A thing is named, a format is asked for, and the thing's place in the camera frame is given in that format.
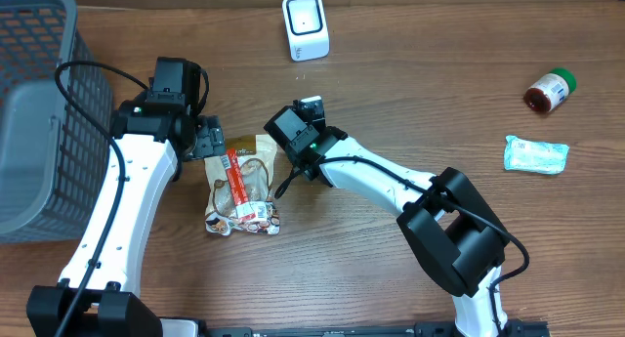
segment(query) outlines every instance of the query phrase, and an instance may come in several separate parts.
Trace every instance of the green bottle cap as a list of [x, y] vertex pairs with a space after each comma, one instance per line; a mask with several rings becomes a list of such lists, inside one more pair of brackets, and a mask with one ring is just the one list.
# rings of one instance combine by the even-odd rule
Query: green bottle cap
[[575, 91], [575, 88], [577, 88], [577, 80], [575, 79], [575, 76], [573, 75], [573, 73], [571, 73], [568, 69], [558, 67], [558, 68], [552, 69], [552, 71], [549, 73], [554, 73], [562, 77], [562, 79], [566, 81], [566, 84], [568, 85], [569, 94], [572, 94]]

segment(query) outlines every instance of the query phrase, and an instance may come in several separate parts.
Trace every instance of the snack bag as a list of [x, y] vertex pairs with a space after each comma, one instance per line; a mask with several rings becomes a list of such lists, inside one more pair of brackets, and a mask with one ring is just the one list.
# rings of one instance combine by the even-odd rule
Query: snack bag
[[278, 234], [280, 220], [270, 195], [277, 144], [269, 135], [227, 140], [226, 155], [204, 159], [211, 193], [206, 230]]
[[546, 142], [531, 142], [517, 136], [507, 136], [504, 168], [557, 175], [564, 171], [569, 147]]

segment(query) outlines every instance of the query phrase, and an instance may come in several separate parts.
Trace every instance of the small white box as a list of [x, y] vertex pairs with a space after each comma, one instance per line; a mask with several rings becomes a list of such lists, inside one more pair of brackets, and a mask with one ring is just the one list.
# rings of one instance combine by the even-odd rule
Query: small white box
[[293, 61], [328, 55], [330, 38], [321, 0], [283, 0], [282, 12]]

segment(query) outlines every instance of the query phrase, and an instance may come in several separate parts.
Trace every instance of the pill bottle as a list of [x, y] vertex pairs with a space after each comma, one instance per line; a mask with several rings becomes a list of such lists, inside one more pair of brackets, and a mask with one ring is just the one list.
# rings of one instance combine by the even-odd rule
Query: pill bottle
[[564, 68], [554, 68], [527, 89], [523, 99], [534, 111], [550, 112], [563, 103], [577, 88], [573, 74]]

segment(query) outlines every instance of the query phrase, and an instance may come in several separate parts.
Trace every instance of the mesh basket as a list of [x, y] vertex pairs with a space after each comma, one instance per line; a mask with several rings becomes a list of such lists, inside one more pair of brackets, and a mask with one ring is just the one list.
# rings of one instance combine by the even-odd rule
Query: mesh basket
[[[98, 198], [106, 140], [54, 83], [57, 63], [93, 60], [74, 0], [0, 0], [0, 243], [82, 235]], [[97, 67], [62, 75], [106, 129], [112, 93]]]

